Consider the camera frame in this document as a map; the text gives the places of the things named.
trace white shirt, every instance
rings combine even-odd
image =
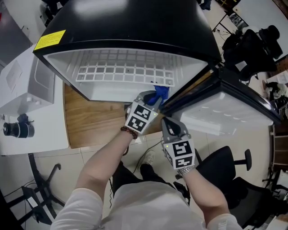
[[[236,218],[224,214],[206,226],[182,194],[159,182],[121,186],[108,217],[102,219],[103,202],[89,189],[75,189],[51,230],[241,230]]]

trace white sleeve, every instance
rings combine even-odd
[[[215,217],[207,225],[208,230],[242,230],[236,217],[231,214],[222,214]]]
[[[75,189],[52,223],[51,230],[92,230],[102,219],[103,202],[94,191]]]

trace black and white marker cube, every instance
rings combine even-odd
[[[195,148],[193,139],[162,144],[165,156],[174,169],[181,169],[194,165]]]
[[[142,134],[149,124],[157,117],[158,113],[133,102],[129,110],[125,126]]]

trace black cable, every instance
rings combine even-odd
[[[16,189],[16,190],[14,190],[13,192],[10,192],[9,194],[5,195],[4,197],[11,195],[12,193],[18,191],[18,190],[21,189],[21,188],[22,188],[22,186],[21,186],[20,188]]]
[[[33,185],[33,184],[37,185],[36,183],[30,183],[29,185]],[[26,185],[25,187],[28,187],[29,185]]]
[[[218,31],[218,33],[219,33],[220,35],[222,35],[222,36],[229,34],[228,32],[227,32],[226,34],[221,34],[220,31]]]
[[[222,38],[221,33],[219,31],[217,31],[217,32],[220,35],[220,37]],[[224,38],[222,38],[222,39],[223,39],[223,41],[226,41]]]
[[[160,142],[162,142],[162,138],[163,138],[163,136],[161,137],[161,140],[160,140],[157,144],[155,144],[155,145],[153,145],[152,147],[148,148],[148,149],[143,153],[143,155],[139,158],[139,160],[138,160],[138,162],[137,162],[137,164],[136,164],[136,167],[135,167],[135,169],[134,169],[134,171],[133,171],[133,174],[135,173],[135,171],[136,171],[136,169],[137,169],[137,167],[138,167],[138,165],[139,165],[140,160],[146,155],[147,151],[148,151],[149,149],[152,149],[152,148],[155,147],[156,145],[158,145]]]
[[[123,156],[127,155],[128,151],[129,151],[129,146],[127,147],[127,149],[126,149],[125,153],[123,154]]]
[[[191,201],[190,190],[189,190],[189,187],[188,187],[187,184],[186,184],[186,187],[187,187],[187,192],[188,192],[188,194],[189,194],[189,197],[188,197],[187,199],[188,199],[188,205],[189,205],[189,207],[190,207],[190,201]]]
[[[25,203],[25,215],[27,214],[27,210],[26,210],[26,200],[24,200],[24,203]]]
[[[110,200],[109,200],[109,202],[110,202],[110,209],[111,209],[111,207],[112,207],[112,202],[111,202],[111,200],[112,200],[112,182],[111,182],[111,179],[109,179],[109,182],[110,182]]]

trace white wire shelf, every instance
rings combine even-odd
[[[86,50],[76,82],[125,82],[174,87],[174,55],[126,49]]]

